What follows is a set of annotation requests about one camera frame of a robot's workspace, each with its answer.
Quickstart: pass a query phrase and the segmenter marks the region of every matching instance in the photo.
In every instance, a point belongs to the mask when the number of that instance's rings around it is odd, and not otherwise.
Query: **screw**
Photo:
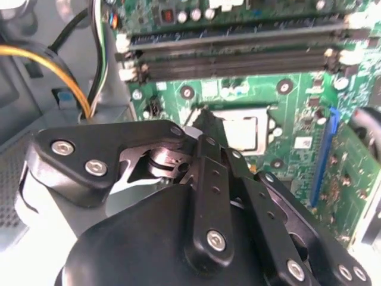
[[[233,150],[233,156],[239,159],[241,157],[241,154],[238,151]]]
[[[67,141],[55,141],[52,144],[52,151],[61,156],[68,156],[74,152],[74,146]]]
[[[209,231],[207,234],[207,241],[210,247],[215,251],[221,252],[226,248],[225,239],[218,231]]]
[[[132,92],[132,99],[133,100],[141,100],[143,98],[143,94],[140,90],[138,89],[135,89],[133,92]]]
[[[295,277],[296,280],[302,282],[304,281],[304,271],[297,262],[292,259],[287,261],[288,271]]]
[[[274,182],[274,178],[273,178],[270,174],[266,174],[266,175],[264,175],[264,176],[265,176],[265,178],[266,178],[269,182],[271,182],[271,183]]]
[[[210,145],[215,145],[216,143],[214,142],[214,140],[210,137],[207,138],[207,142],[210,144]]]
[[[364,272],[357,266],[353,267],[353,271],[355,272],[356,276],[359,277],[360,280],[363,280],[364,282],[367,280],[367,277],[365,276]]]
[[[107,165],[99,160],[90,160],[85,164],[86,171],[96,177],[104,176],[107,173]]]
[[[172,126],[171,127],[171,132],[173,134],[176,134],[177,136],[181,136],[182,132],[180,130],[180,128],[176,127],[176,126]]]
[[[352,281],[352,274],[349,272],[349,270],[344,265],[339,265],[339,270],[341,275],[345,277],[345,279]]]

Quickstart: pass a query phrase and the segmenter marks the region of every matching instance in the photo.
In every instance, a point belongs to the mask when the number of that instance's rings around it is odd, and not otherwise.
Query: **motherboard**
[[[191,126],[211,110],[253,173],[355,242],[380,165],[347,123],[381,105],[378,1],[106,2],[136,120]]]

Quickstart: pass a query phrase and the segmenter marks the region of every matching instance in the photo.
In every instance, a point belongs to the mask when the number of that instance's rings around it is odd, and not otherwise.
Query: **blue connector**
[[[311,207],[315,207],[319,200],[321,183],[323,182],[324,172],[327,167],[327,161],[329,156],[329,150],[332,145],[332,139],[338,132],[340,122],[340,112],[331,107],[330,117],[326,123],[323,138],[321,140],[320,150],[316,163],[316,171],[312,182],[312,188],[310,193]]]

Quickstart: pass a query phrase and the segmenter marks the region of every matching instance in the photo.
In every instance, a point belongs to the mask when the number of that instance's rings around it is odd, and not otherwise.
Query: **black ram slot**
[[[173,59],[147,63],[150,81],[319,71],[327,68],[326,49]],[[330,58],[336,68],[338,60]]]
[[[290,59],[297,59],[302,56],[308,58],[310,56],[319,56],[322,60],[327,48],[319,49],[303,49],[303,50],[290,50],[290,51],[277,51],[277,52],[258,52],[254,54],[240,54],[240,55],[216,55],[211,57],[195,57],[195,58],[174,58],[165,61],[147,61],[147,65],[150,69],[154,67],[189,67],[197,66],[200,64],[216,64],[216,63],[246,63],[248,61],[260,61],[266,60],[275,61],[281,63],[281,61],[287,61]]]
[[[190,56],[196,54],[207,54],[211,52],[227,53],[228,51],[250,52],[276,46],[329,46],[337,45],[345,40],[360,41],[367,39],[370,29],[349,31],[329,31],[318,33],[306,33],[295,35],[278,35],[267,38],[246,38],[231,40],[228,42],[194,43],[189,45],[174,45],[167,47],[156,47],[144,50],[141,59],[149,60],[160,57]]]
[[[200,29],[182,28],[176,32],[137,35],[131,38],[130,50],[146,50],[195,43],[227,42],[281,34],[319,33],[347,29],[345,14],[257,20],[251,23],[213,26]]]

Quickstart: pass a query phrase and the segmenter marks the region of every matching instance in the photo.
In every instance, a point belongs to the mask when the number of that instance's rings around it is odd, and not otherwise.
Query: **ventilated metal grille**
[[[0,153],[0,234],[7,237],[9,244],[25,228],[14,209],[14,202],[29,141],[27,133]]]

